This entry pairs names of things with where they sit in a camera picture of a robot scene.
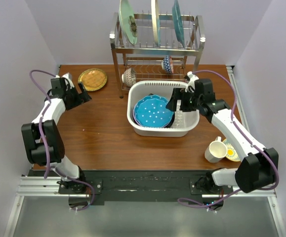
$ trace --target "blue polka dot plate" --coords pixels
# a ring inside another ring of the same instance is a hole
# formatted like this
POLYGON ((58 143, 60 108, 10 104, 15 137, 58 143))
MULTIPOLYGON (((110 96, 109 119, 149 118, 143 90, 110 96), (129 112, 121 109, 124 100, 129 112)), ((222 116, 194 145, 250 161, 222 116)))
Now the blue polka dot plate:
POLYGON ((145 96, 134 107, 134 119, 143 127, 165 127, 174 114, 166 109, 167 103, 167 99, 162 96, 145 96))

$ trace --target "wall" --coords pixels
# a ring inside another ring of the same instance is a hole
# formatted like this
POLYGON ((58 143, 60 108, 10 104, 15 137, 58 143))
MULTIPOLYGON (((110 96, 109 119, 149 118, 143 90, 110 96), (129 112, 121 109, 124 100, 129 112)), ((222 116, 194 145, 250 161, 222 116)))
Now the wall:
MULTIPOLYGON (((43 95, 31 83, 31 69, 56 72, 56 63, 23 0, 0 0, 0 236, 14 202, 27 161, 21 125, 32 121, 43 95)), ((49 78, 36 75, 43 86, 49 78)))
POLYGON ((280 210, 286 224, 286 0, 273 0, 235 66, 253 135, 279 152, 280 210))
MULTIPOLYGON (((26 0, 58 64, 112 64, 108 38, 118 0, 26 0)), ((171 14, 173 0, 159 0, 171 14)), ((234 65, 271 0, 179 0, 181 14, 202 15, 206 43, 202 64, 234 65)), ((150 0, 130 0, 148 12, 150 0)))

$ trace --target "plate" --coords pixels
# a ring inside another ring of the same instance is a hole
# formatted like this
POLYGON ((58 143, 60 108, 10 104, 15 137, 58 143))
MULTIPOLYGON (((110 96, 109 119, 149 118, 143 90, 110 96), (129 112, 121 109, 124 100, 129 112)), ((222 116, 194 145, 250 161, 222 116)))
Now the plate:
POLYGON ((108 77, 105 71, 91 68, 80 74, 78 82, 82 82, 86 91, 101 89, 107 83, 108 77))
POLYGON ((240 157, 238 156, 237 152, 235 151, 234 147, 232 146, 231 143, 229 143, 227 141, 227 139, 225 139, 223 141, 223 143, 226 145, 227 147, 227 155, 226 155, 226 158, 231 160, 231 161, 235 161, 235 162, 238 162, 238 161, 241 161, 240 157))
POLYGON ((174 31, 176 32, 177 40, 184 47, 183 24, 182 24, 182 19, 181 19, 180 7, 179 7, 178 0, 174 1, 174 5, 172 7, 172 19, 173 19, 173 26, 174 26, 174 31))
POLYGON ((129 4, 128 0, 120 0, 120 7, 119 7, 119 21, 122 28, 122 31, 125 33, 126 37, 128 38, 128 41, 135 45, 137 43, 137 33, 136 36, 133 35, 133 30, 131 27, 131 20, 135 20, 134 18, 134 12, 129 4))
POLYGON ((143 127, 164 127, 170 123, 174 112, 166 109, 168 101, 158 95, 145 96, 134 108, 135 119, 143 127))
POLYGON ((153 33, 154 33, 154 42, 156 46, 159 46, 161 42, 161 24, 159 20, 159 13, 158 13, 158 0, 152 0, 152 22, 153 22, 153 33))

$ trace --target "brown tabletop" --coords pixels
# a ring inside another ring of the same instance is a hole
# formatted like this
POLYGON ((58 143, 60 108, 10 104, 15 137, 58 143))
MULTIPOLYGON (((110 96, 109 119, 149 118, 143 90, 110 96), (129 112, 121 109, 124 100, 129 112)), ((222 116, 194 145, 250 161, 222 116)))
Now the brown tabletop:
MULTIPOLYGON (((137 135, 126 117, 127 95, 118 96, 113 65, 62 65, 59 75, 67 72, 77 85, 79 75, 90 68, 104 70, 107 84, 100 90, 89 92, 92 101, 66 111, 60 118, 58 129, 65 145, 67 157, 83 170, 182 170, 238 167, 239 162, 224 158, 209 163, 204 151, 222 133, 201 117, 199 124, 184 137, 144 137, 137 135)), ((200 65, 199 70, 213 70, 228 78, 225 65, 200 65)), ((230 106, 234 98, 231 89, 218 76, 198 74, 210 78, 217 99, 224 99, 230 106)))

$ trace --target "metal dish rack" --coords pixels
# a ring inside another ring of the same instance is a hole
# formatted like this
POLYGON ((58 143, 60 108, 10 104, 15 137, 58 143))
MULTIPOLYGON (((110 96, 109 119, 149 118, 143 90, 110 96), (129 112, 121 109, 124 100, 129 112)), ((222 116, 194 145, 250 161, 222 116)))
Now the metal dish rack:
POLYGON ((127 37, 123 35, 118 13, 114 13, 110 32, 110 44, 120 98, 123 98, 123 91, 130 89, 121 80, 122 73, 128 68, 133 68, 136 71, 136 82, 142 80, 183 81, 186 74, 187 57, 195 56, 193 71, 197 70, 205 44, 201 16, 181 15, 186 39, 185 47, 176 39, 172 15, 159 15, 161 37, 159 46, 154 43, 152 15, 149 12, 142 12, 135 14, 134 17, 138 31, 136 45, 130 44, 127 37), (123 56, 123 65, 119 65, 118 55, 123 56), (166 55, 172 56, 173 74, 167 74, 161 67, 162 60, 166 55))

